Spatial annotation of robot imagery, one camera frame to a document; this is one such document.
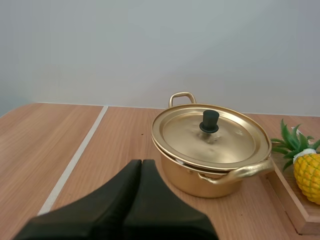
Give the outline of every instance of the pineapple leaves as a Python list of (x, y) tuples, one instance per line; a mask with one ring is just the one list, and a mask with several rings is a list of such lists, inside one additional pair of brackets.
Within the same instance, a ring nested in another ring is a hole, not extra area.
[(297, 130), (300, 127), (301, 124), (297, 125), (294, 127), (293, 131), (292, 131), (292, 137), (294, 138), (294, 140), (297, 142), (298, 140), (298, 136), (297, 136)]
[(291, 159), (290, 161), (288, 161), (284, 166), (283, 166), (283, 169), (282, 169), (282, 172), (284, 172), (290, 165), (294, 164), (294, 160)]
[(306, 138), (303, 134), (301, 134), (301, 133), (299, 133), (299, 139), (300, 139), (300, 144), (299, 144), (298, 150), (301, 152), (301, 151), (303, 151), (303, 150), (305, 150), (305, 149), (308, 148), (308, 140), (307, 140), (307, 138)]
[(285, 141), (278, 139), (278, 138), (271, 138), (271, 142), (273, 143), (280, 143), (280, 144), (286, 144)]
[(280, 153), (280, 154), (284, 154), (284, 155), (288, 154), (287, 150), (280, 148), (280, 147), (273, 147), (272, 152)]
[(298, 148), (299, 141), (291, 135), (283, 119), (281, 120), (281, 135), (289, 150), (293, 151)]
[(320, 146), (320, 139), (316, 141), (314, 144), (311, 145), (311, 148), (314, 150), (317, 150), (317, 148)]
[(292, 159), (295, 155), (297, 155), (300, 152), (301, 151), (299, 151), (299, 149), (296, 149), (296, 150), (291, 151), (291, 152), (287, 153), (286, 155), (284, 155), (283, 158), (284, 159)]
[(309, 143), (309, 140), (314, 139), (312, 136), (304, 136), (298, 132), (298, 128), (301, 124), (295, 126), (291, 131), (288, 129), (288, 125), (285, 124), (284, 120), (281, 120), (281, 136), (282, 139), (272, 138), (273, 143), (272, 151), (275, 153), (283, 154), (284, 159), (288, 159), (288, 162), (283, 166), (282, 171), (285, 171), (290, 165), (294, 163), (294, 156), (302, 152), (305, 149), (314, 149), (320, 147), (320, 140), (315, 143)]

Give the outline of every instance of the white stripe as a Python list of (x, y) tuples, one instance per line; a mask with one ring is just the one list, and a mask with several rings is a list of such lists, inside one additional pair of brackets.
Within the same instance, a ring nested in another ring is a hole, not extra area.
[(107, 111), (108, 107), (104, 106), (99, 114), (99, 116), (96, 118), (94, 124), (92, 125), (90, 131), (87, 133), (87, 135), (85, 136), (84, 140), (82, 141), (82, 143), (80, 144), (78, 150), (75, 152), (75, 154), (73, 155), (71, 161), (69, 162), (69, 164), (66, 166), (64, 172), (62, 173), (62, 175), (60, 176), (59, 180), (56, 182), (54, 188), (52, 189), (50, 195), (48, 196), (48, 198), (46, 199), (46, 201), (44, 202), (42, 208), (40, 209), (40, 211), (38, 212), (38, 215), (41, 214), (46, 214), (50, 211), (51, 207), (53, 206), (53, 204), (55, 203), (59, 193), (61, 192), (62, 188), (64, 187), (66, 181), (68, 180), (71, 172), (73, 171), (73, 169), (75, 168), (75, 166), (77, 165), (77, 162), (79, 161), (82, 153), (84, 152), (84, 150), (86, 149), (90, 139), (92, 138), (92, 136), (94, 135), (95, 131), (97, 130), (102, 118), (104, 117), (106, 111)]

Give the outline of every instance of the gold pot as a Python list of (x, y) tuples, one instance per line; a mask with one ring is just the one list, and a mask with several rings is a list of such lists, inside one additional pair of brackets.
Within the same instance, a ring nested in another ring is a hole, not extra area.
[[(191, 104), (173, 106), (182, 96)], [(168, 180), (197, 197), (231, 194), (243, 178), (274, 170), (271, 141), (259, 124), (234, 110), (196, 103), (189, 92), (170, 98), (151, 134)]]

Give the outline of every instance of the toy pineapple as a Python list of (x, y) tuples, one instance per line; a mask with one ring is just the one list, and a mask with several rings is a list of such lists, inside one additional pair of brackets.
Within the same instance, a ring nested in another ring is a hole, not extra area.
[(294, 177), (302, 193), (309, 201), (320, 205), (320, 154), (316, 152), (320, 146), (320, 140), (309, 144), (309, 140), (313, 137), (305, 137), (301, 133), (297, 135), (299, 126), (300, 124), (290, 132), (282, 120), (283, 140), (272, 138), (273, 143), (278, 143), (272, 151), (284, 154), (284, 158), (289, 159), (283, 171), (293, 164)]

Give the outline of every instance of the pot handle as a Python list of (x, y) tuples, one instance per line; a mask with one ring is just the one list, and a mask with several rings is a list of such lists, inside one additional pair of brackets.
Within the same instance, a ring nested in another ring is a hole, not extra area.
[(192, 104), (197, 103), (195, 97), (190, 92), (182, 91), (182, 92), (177, 92), (170, 97), (169, 108), (173, 106), (174, 98), (178, 98), (178, 97), (188, 97)]
[(232, 170), (221, 178), (211, 178), (201, 173), (198, 173), (198, 177), (214, 185), (232, 184), (254, 175), (267, 174), (274, 169), (273, 161), (268, 157), (266, 160)]

